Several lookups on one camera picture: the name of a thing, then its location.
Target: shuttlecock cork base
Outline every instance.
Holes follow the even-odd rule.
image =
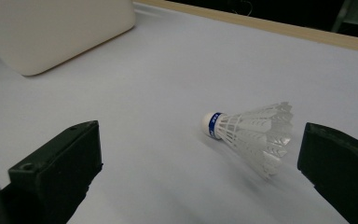
[[[201,127],[208,136],[223,139],[258,174],[269,177],[277,173],[280,157],[287,153],[291,108],[283,102],[233,116],[208,113]]]

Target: table surface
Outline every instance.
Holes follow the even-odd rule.
[[[345,223],[296,168],[306,122],[358,139],[358,51],[135,3],[127,33],[45,74],[0,61],[0,187],[69,126],[100,122],[103,171],[70,223]],[[210,111],[288,101],[269,181],[201,132]]]

